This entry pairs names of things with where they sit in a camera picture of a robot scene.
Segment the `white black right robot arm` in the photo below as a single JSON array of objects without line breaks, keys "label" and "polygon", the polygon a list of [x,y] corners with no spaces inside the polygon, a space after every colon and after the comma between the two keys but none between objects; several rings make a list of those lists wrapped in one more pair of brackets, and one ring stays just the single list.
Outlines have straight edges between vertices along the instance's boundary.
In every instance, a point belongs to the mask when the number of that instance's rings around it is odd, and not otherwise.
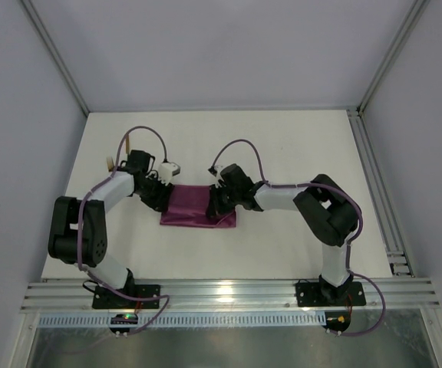
[{"label": "white black right robot arm", "polygon": [[362,230],[362,211],[353,199],[326,174],[300,184],[254,182],[240,166],[211,166],[216,182],[209,187],[206,217],[219,218],[237,206],[254,212],[298,212],[322,243],[322,271],[318,286],[330,304],[343,301],[354,276],[348,246]]}]

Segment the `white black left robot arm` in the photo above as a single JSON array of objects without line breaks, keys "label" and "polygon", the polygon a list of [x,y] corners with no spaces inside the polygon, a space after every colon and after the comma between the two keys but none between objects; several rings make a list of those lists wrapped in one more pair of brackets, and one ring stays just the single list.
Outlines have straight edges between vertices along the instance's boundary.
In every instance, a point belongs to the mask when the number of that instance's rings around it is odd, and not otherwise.
[{"label": "white black left robot arm", "polygon": [[168,209],[173,177],[180,166],[133,150],[84,198],[60,196],[53,208],[48,254],[75,265],[101,287],[130,300],[136,297],[133,272],[107,252],[107,213],[122,200],[138,196],[155,212]]}]

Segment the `purple cloth napkin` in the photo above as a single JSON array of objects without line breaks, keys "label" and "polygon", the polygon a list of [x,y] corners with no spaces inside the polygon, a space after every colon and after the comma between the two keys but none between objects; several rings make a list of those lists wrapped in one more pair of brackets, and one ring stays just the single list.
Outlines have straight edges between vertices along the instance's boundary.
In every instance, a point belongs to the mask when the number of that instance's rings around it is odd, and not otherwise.
[{"label": "purple cloth napkin", "polygon": [[160,225],[187,228],[235,228],[236,211],[208,218],[209,186],[176,185],[168,209],[160,216]]}]

